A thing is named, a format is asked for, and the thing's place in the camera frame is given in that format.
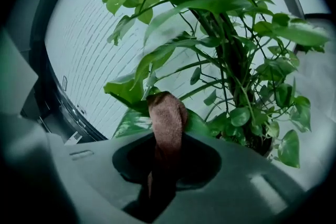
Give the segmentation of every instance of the gray plastic surface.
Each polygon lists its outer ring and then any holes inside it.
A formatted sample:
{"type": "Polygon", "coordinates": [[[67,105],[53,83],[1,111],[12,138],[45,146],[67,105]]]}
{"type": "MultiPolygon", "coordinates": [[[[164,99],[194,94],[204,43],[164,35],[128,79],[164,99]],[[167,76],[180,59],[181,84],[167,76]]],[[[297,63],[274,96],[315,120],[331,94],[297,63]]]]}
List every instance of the gray plastic surface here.
{"type": "MultiPolygon", "coordinates": [[[[122,209],[141,186],[126,182],[112,164],[115,151],[146,134],[67,147],[79,172],[113,206],[122,209]]],[[[154,223],[259,223],[302,197],[302,189],[254,151],[205,136],[192,136],[216,149],[222,167],[197,190],[178,191],[154,223]]]]}

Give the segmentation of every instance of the brown cloth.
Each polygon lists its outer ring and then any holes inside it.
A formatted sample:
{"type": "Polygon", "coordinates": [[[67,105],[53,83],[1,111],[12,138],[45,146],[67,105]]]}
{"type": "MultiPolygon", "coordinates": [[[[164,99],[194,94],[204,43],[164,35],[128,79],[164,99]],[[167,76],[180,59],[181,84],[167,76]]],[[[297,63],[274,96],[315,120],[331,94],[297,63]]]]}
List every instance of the brown cloth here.
{"type": "Polygon", "coordinates": [[[151,95],[147,102],[156,139],[153,169],[148,175],[148,196],[149,199],[155,199],[157,195],[169,196],[175,193],[182,132],[188,112],[184,104],[169,92],[151,95]]]}
{"type": "Polygon", "coordinates": [[[147,98],[156,139],[152,171],[142,184],[138,199],[123,210],[152,223],[175,197],[180,174],[182,132],[188,113],[184,104],[169,92],[147,98]]]}

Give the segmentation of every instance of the leaf stem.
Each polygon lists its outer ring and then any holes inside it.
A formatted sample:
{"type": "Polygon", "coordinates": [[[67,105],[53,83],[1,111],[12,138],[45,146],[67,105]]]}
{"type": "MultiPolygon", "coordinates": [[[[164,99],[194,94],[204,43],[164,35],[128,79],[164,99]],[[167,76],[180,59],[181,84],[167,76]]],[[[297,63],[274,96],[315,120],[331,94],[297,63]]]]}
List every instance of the leaf stem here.
{"type": "Polygon", "coordinates": [[[217,61],[215,61],[208,54],[205,54],[204,52],[202,52],[200,49],[197,49],[196,47],[190,47],[190,49],[196,52],[197,54],[201,55],[203,58],[207,59],[210,63],[213,63],[215,66],[221,68],[221,65],[217,61]]]}
{"type": "Polygon", "coordinates": [[[151,8],[153,8],[153,7],[159,6],[159,5],[161,5],[161,4],[163,4],[163,3],[166,3],[166,2],[168,2],[168,1],[169,1],[169,0],[162,0],[162,1],[160,1],[160,2],[157,2],[157,3],[155,3],[154,5],[152,5],[152,6],[148,7],[148,8],[143,9],[143,10],[140,11],[139,13],[137,13],[137,14],[133,14],[133,15],[130,17],[129,20],[134,19],[134,18],[137,18],[137,17],[140,16],[141,14],[145,13],[147,10],[149,10],[149,9],[151,9],[151,8]]]}
{"type": "Polygon", "coordinates": [[[181,68],[178,68],[178,69],[176,69],[174,72],[169,73],[168,75],[164,75],[164,76],[158,78],[157,81],[162,80],[162,79],[164,79],[164,78],[166,78],[166,77],[169,77],[169,76],[171,76],[171,75],[173,75],[173,74],[176,74],[176,73],[178,73],[178,72],[180,72],[180,71],[186,70],[186,69],[188,69],[188,68],[192,68],[192,67],[195,67],[195,66],[198,66],[198,65],[202,65],[202,64],[204,64],[204,63],[209,63],[209,60],[203,60],[203,61],[199,61],[199,62],[191,63],[190,65],[186,65],[186,66],[183,66],[183,67],[181,67],[181,68]]]}
{"type": "Polygon", "coordinates": [[[194,94],[196,94],[196,93],[198,93],[198,92],[200,92],[200,91],[202,91],[202,90],[204,90],[206,88],[211,87],[212,85],[221,83],[221,81],[222,81],[221,79],[218,79],[218,80],[215,80],[215,81],[212,81],[212,82],[208,82],[208,84],[200,86],[197,89],[192,90],[191,92],[186,93],[185,95],[181,96],[179,99],[181,101],[183,101],[183,100],[187,99],[188,97],[190,97],[190,96],[192,96],[192,95],[194,95],[194,94]]]}
{"type": "Polygon", "coordinates": [[[214,106],[209,110],[209,112],[205,116],[204,121],[206,121],[209,118],[209,116],[211,115],[211,113],[213,112],[213,110],[215,109],[216,106],[218,106],[219,104],[224,103],[225,101],[227,101],[227,100],[220,100],[217,103],[215,103],[214,106]]]}

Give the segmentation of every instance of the pothos plant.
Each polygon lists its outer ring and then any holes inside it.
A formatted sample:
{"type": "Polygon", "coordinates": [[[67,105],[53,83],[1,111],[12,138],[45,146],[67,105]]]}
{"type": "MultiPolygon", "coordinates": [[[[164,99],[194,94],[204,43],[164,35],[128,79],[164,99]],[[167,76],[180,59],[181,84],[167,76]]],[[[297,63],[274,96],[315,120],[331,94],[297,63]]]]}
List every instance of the pothos plant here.
{"type": "Polygon", "coordinates": [[[276,160],[292,167],[299,167],[299,139],[295,130],[279,139],[278,119],[287,117],[301,132],[310,130],[310,102],[306,97],[296,96],[295,81],[289,84],[286,76],[294,72],[299,64],[296,55],[288,49],[290,42],[306,50],[323,52],[328,37],[323,29],[315,28],[306,21],[285,13],[276,13],[267,5],[272,0],[102,0],[107,10],[115,14],[121,7],[133,8],[132,16],[123,16],[108,42],[114,46],[130,30],[135,20],[148,24],[144,34],[144,46],[153,32],[172,16],[181,16],[190,31],[177,31],[175,38],[158,46],[143,56],[134,73],[104,87],[129,110],[119,125],[119,136],[128,135],[128,124],[133,116],[148,117],[146,97],[159,91],[155,84],[172,74],[193,68],[190,84],[204,84],[186,93],[183,101],[192,95],[213,87],[214,91],[204,100],[211,106],[208,115],[201,118],[189,110],[186,132],[209,135],[250,147],[265,154],[273,141],[278,149],[276,160]],[[170,2],[173,7],[153,18],[153,8],[170,2]],[[206,35],[197,38],[196,27],[185,19],[184,13],[191,12],[201,31],[206,35]],[[244,29],[239,35],[237,27],[244,29]],[[155,71],[161,68],[177,47],[187,48],[197,54],[199,61],[172,70],[170,74],[157,78],[155,71]],[[212,48],[213,56],[203,48],[212,48]],[[267,57],[268,49],[272,57],[267,57]],[[253,58],[261,52],[264,63],[253,66],[253,58]],[[205,64],[218,68],[220,77],[214,78],[202,71],[205,64]],[[215,107],[222,113],[209,120],[215,107]]]}

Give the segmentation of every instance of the plant stem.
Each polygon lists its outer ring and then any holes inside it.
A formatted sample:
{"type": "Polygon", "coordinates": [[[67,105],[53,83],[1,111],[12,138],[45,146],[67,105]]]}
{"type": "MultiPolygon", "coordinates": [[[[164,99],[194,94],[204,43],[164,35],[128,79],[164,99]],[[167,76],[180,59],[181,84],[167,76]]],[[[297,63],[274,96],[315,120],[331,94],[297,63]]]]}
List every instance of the plant stem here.
{"type": "Polygon", "coordinates": [[[169,77],[169,76],[171,76],[171,75],[173,75],[173,74],[176,74],[176,73],[178,73],[178,72],[180,72],[180,71],[186,70],[186,69],[188,69],[188,68],[192,68],[192,67],[196,67],[196,66],[198,66],[198,65],[202,65],[202,64],[204,64],[204,63],[209,63],[209,60],[203,60],[203,61],[199,61],[199,62],[191,63],[190,65],[186,65],[186,66],[183,66],[183,67],[181,67],[181,68],[178,68],[178,69],[176,69],[174,72],[169,73],[168,75],[164,75],[164,76],[158,78],[157,81],[162,80],[162,79],[164,79],[164,78],[166,78],[166,77],[169,77]]]}
{"type": "Polygon", "coordinates": [[[207,59],[210,63],[213,63],[215,66],[221,68],[221,65],[217,61],[215,61],[211,56],[209,56],[208,54],[205,54],[204,52],[197,49],[196,47],[190,47],[190,49],[193,50],[194,52],[196,52],[197,54],[201,55],[203,58],[207,59]]]}
{"type": "Polygon", "coordinates": [[[143,6],[144,6],[145,2],[146,2],[146,0],[143,0],[143,2],[141,3],[141,6],[140,6],[140,9],[139,9],[139,12],[141,12],[141,10],[142,10],[142,8],[143,8],[143,6]]]}
{"type": "Polygon", "coordinates": [[[224,103],[225,101],[226,101],[226,100],[221,100],[221,101],[218,101],[217,103],[215,103],[214,106],[209,110],[209,112],[208,112],[207,115],[205,116],[204,121],[206,121],[206,120],[209,118],[211,112],[213,112],[213,110],[215,109],[216,106],[218,106],[219,104],[224,103]]]}
{"type": "Polygon", "coordinates": [[[286,112],[287,112],[292,106],[293,106],[293,105],[287,107],[287,109],[286,109],[285,111],[283,111],[280,115],[276,116],[275,118],[272,118],[272,120],[275,120],[275,119],[281,117],[282,115],[286,114],[286,112]]]}
{"type": "Polygon", "coordinates": [[[240,89],[242,90],[242,92],[243,92],[243,94],[244,94],[244,96],[245,96],[245,98],[246,98],[246,102],[247,102],[248,108],[250,109],[250,113],[251,113],[251,117],[252,117],[252,123],[254,123],[254,122],[255,122],[255,118],[254,118],[254,114],[253,114],[252,106],[251,106],[250,100],[248,99],[247,93],[246,93],[246,91],[245,91],[243,85],[240,83],[240,81],[239,81],[236,77],[234,77],[234,76],[233,76],[233,78],[234,78],[234,79],[236,80],[236,82],[238,83],[240,89]]]}
{"type": "Polygon", "coordinates": [[[163,4],[163,3],[166,3],[166,2],[168,2],[168,1],[169,1],[169,0],[162,0],[162,1],[160,1],[160,2],[157,2],[157,3],[155,3],[154,5],[152,5],[152,6],[148,7],[148,8],[143,9],[143,10],[140,11],[139,13],[137,13],[137,14],[133,14],[133,15],[130,17],[130,19],[137,18],[137,17],[140,16],[141,14],[145,13],[147,10],[149,10],[149,9],[151,9],[151,8],[153,8],[153,7],[159,6],[159,5],[161,5],[161,4],[163,4]]]}
{"type": "Polygon", "coordinates": [[[189,93],[186,93],[185,95],[181,96],[179,99],[180,99],[181,101],[183,101],[184,99],[187,99],[188,97],[190,97],[190,96],[192,96],[192,95],[194,95],[194,94],[196,94],[196,93],[198,93],[198,92],[200,92],[200,91],[202,91],[202,90],[204,90],[204,89],[206,89],[206,88],[209,88],[209,87],[211,87],[212,85],[221,83],[221,81],[222,81],[221,79],[218,79],[218,80],[215,80],[215,81],[212,81],[212,82],[208,82],[208,84],[203,85],[203,86],[201,86],[201,87],[198,87],[197,89],[195,89],[195,90],[193,90],[193,91],[191,91],[191,92],[189,92],[189,93]]]}
{"type": "MultiPolygon", "coordinates": [[[[207,81],[205,81],[205,80],[203,80],[203,79],[200,79],[203,83],[205,83],[205,84],[208,84],[209,82],[207,82],[207,81]]],[[[218,86],[215,86],[215,85],[212,85],[212,87],[215,87],[215,88],[217,88],[217,89],[220,89],[221,90],[221,87],[218,87],[218,86]]]]}

